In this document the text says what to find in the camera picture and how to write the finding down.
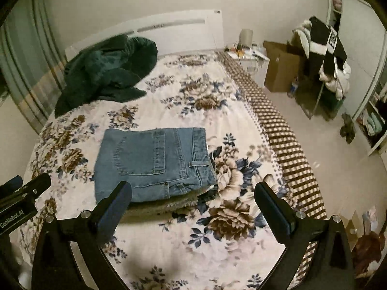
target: black and white jacket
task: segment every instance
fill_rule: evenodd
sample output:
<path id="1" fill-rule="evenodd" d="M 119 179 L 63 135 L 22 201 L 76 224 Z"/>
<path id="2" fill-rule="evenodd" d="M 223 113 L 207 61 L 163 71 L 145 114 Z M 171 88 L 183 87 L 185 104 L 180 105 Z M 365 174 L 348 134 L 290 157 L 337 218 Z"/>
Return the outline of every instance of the black and white jacket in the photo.
<path id="1" fill-rule="evenodd" d="M 344 62 L 347 60 L 347 54 L 337 32 L 315 16 L 309 20 L 312 23 L 309 51 L 310 76 L 317 75 L 321 65 L 324 64 L 324 73 L 337 78 L 337 70 L 343 71 Z"/>

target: white headboard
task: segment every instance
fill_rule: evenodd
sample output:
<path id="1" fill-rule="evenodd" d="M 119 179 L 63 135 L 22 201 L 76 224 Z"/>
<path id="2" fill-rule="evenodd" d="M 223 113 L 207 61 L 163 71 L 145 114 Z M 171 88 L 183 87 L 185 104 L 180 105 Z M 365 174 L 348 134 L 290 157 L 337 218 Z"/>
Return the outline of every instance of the white headboard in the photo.
<path id="1" fill-rule="evenodd" d="M 221 11 L 179 11 L 129 20 L 93 34 L 66 48 L 67 61 L 74 58 L 79 51 L 119 34 L 153 40 L 159 56 L 224 47 Z"/>

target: denim pocket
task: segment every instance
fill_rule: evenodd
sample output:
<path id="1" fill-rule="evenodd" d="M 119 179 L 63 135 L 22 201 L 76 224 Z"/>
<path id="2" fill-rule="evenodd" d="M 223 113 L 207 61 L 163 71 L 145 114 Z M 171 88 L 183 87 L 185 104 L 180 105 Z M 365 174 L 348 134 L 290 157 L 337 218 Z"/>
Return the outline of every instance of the denim pocket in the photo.
<path id="1" fill-rule="evenodd" d="M 165 132 L 128 132 L 114 153 L 120 174 L 155 175 L 165 172 Z"/>

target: wall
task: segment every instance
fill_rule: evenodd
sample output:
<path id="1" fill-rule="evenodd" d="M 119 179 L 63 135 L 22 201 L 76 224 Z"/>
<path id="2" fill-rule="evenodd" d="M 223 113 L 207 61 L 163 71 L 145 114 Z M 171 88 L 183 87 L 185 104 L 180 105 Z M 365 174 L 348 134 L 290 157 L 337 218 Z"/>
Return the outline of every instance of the wall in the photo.
<path id="1" fill-rule="evenodd" d="M 37 134 L 10 96 L 0 107 L 0 184 L 24 177 Z"/>
<path id="2" fill-rule="evenodd" d="M 62 46 L 107 27 L 147 15 L 186 9 L 221 9 L 224 40 L 238 40 L 241 28 L 253 41 L 286 42 L 291 30 L 316 15 L 325 22 L 328 0 L 47 0 L 52 25 Z"/>

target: dark green jacket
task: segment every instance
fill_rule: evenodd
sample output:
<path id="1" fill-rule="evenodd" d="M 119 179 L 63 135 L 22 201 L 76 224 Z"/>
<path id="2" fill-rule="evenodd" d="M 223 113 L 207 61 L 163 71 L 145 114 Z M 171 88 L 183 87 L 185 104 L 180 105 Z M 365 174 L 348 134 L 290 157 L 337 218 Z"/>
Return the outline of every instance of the dark green jacket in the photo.
<path id="1" fill-rule="evenodd" d="M 98 99 L 127 102 L 145 96 L 134 86 L 156 62 L 156 44 L 141 37 L 118 35 L 82 50 L 65 67 L 66 87 L 55 117 Z"/>

